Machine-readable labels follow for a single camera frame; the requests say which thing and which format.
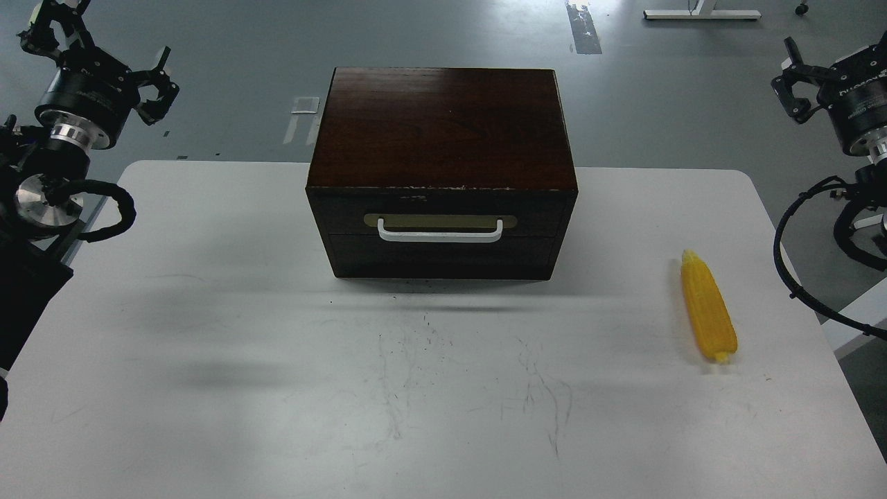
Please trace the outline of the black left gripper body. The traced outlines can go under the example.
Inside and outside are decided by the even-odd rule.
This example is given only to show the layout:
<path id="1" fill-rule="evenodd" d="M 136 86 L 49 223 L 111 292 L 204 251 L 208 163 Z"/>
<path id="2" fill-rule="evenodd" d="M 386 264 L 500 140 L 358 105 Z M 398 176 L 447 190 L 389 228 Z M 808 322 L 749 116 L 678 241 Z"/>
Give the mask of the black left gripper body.
<path id="1" fill-rule="evenodd" d="M 77 116 L 98 127 L 92 148 L 113 148 L 136 107 L 129 72 L 125 63 L 101 49 L 69 49 L 35 108 L 38 123 L 51 126 L 60 117 Z"/>

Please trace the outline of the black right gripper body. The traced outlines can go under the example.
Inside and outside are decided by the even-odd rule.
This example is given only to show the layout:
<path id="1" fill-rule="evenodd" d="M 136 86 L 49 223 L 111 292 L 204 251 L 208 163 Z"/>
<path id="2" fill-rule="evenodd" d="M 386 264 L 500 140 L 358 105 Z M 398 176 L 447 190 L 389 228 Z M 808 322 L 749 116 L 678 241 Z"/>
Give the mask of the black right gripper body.
<path id="1" fill-rule="evenodd" d="M 885 46 L 863 47 L 830 67 L 836 79 L 823 83 L 823 105 L 843 154 L 866 156 L 872 164 L 885 159 Z"/>

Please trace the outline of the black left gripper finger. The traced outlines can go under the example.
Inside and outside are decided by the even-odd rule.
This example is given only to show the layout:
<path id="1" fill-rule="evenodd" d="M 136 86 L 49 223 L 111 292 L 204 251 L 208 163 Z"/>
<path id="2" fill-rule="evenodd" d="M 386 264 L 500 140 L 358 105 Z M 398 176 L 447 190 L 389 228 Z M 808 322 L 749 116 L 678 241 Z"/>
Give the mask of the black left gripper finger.
<path id="1" fill-rule="evenodd" d="M 83 14 L 89 1 L 41 1 L 35 6 L 28 28 L 19 32 L 22 51 L 61 63 L 67 51 L 91 48 L 91 33 Z"/>
<path id="2" fill-rule="evenodd" d="M 137 94 L 146 87 L 157 91 L 156 98 L 142 99 L 135 107 L 137 116 L 149 126 L 164 120 L 180 92 L 179 85 L 171 80 L 167 69 L 170 54 L 171 48 L 165 46 L 158 52 L 155 66 L 130 73 L 130 83 L 137 89 Z"/>

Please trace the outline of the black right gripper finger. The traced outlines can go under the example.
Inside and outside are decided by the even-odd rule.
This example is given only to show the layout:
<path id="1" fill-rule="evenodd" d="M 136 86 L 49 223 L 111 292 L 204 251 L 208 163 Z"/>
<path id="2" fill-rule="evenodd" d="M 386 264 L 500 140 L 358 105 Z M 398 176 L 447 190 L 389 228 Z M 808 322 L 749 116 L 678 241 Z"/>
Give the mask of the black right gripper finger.
<path id="1" fill-rule="evenodd" d="M 808 83 L 821 88 L 825 82 L 832 81 L 832 69 L 804 63 L 798 45 L 792 37 L 784 39 L 784 46 L 788 57 L 781 66 L 782 73 L 772 79 L 772 89 L 787 116 L 797 124 L 803 124 L 820 110 L 821 106 L 814 107 L 810 98 L 795 95 L 794 86 L 798 83 Z"/>

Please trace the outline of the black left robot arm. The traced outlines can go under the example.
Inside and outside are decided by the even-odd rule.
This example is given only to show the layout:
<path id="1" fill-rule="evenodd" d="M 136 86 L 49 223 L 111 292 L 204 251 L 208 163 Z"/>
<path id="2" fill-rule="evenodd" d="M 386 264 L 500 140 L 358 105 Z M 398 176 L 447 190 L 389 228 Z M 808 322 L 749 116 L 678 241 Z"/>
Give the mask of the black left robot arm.
<path id="1" fill-rule="evenodd" d="M 2 411 L 7 377 L 48 304 L 73 276 L 70 247 L 129 231 L 137 210 L 118 184 L 89 179 L 95 150 L 113 148 L 130 114 L 147 125 L 167 116 L 180 92 L 170 48 L 136 71 L 99 47 L 85 26 L 87 1 L 42 1 L 19 32 L 25 53 L 52 60 L 53 81 L 36 124 L 2 123 Z"/>

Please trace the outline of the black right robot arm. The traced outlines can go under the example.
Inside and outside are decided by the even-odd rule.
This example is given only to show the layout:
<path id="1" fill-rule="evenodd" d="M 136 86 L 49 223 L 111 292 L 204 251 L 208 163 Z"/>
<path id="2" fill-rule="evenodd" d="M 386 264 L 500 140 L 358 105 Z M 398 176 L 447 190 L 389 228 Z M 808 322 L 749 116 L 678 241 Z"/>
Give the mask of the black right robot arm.
<path id="1" fill-rule="evenodd" d="M 850 259 L 884 271 L 885 256 L 865 252 L 852 237 L 862 211 L 885 207 L 885 39 L 828 67 L 805 63 L 792 37 L 784 44 L 788 57 L 771 86 L 787 116 L 803 124 L 825 110 L 843 154 L 869 161 L 855 183 L 842 186 L 847 204 L 834 221 L 834 240 Z"/>

